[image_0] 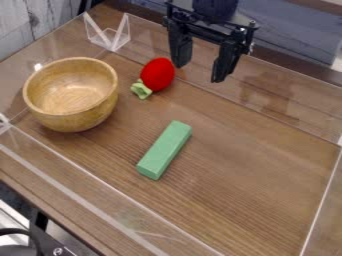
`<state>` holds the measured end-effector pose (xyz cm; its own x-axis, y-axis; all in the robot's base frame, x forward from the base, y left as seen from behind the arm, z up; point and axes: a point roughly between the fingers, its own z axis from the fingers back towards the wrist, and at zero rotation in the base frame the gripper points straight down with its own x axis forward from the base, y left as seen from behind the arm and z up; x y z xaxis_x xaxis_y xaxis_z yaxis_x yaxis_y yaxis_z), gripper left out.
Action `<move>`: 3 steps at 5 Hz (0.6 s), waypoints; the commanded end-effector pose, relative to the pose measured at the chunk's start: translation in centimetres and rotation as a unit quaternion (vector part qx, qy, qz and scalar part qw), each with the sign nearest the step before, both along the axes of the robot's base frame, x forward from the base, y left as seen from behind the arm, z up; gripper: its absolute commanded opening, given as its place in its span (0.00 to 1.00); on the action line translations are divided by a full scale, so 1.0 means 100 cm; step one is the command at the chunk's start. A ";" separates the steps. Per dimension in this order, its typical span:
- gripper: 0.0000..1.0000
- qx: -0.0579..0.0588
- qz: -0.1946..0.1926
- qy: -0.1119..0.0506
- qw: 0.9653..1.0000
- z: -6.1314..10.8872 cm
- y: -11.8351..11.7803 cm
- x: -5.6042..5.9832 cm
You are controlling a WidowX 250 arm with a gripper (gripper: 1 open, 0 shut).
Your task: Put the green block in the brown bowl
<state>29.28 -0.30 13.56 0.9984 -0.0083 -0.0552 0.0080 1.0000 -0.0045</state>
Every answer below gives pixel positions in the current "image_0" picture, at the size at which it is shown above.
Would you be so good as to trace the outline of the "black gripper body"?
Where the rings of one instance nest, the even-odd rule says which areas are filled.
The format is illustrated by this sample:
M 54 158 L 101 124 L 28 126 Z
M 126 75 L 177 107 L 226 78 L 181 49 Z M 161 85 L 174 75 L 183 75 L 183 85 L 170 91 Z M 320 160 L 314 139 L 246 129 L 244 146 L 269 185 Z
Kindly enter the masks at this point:
M 227 38 L 241 45 L 244 54 L 250 53 L 260 26 L 238 12 L 237 1 L 167 1 L 166 6 L 167 26 L 175 21 L 187 28 L 190 35 L 215 44 Z

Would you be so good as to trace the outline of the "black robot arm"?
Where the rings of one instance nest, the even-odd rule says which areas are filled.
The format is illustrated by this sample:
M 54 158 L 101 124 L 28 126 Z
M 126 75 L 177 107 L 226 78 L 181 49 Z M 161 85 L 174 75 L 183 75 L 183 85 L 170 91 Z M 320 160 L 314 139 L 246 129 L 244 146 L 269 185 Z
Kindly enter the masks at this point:
M 193 58 L 194 38 L 219 46 L 211 82 L 223 82 L 242 55 L 253 49 L 257 22 L 237 10 L 239 0 L 166 0 L 163 26 L 169 31 L 170 55 L 182 68 Z

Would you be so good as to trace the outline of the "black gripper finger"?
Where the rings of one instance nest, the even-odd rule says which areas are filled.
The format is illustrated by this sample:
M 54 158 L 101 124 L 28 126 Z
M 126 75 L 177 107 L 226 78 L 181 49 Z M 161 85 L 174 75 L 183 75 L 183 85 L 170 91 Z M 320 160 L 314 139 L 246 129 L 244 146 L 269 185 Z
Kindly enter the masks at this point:
M 211 82 L 221 83 L 226 77 L 234 72 L 237 63 L 242 55 L 241 45 L 231 40 L 226 40 L 221 44 L 219 56 L 214 61 Z
M 173 63 L 182 68 L 193 58 L 193 37 L 187 28 L 175 21 L 169 22 L 169 44 Z

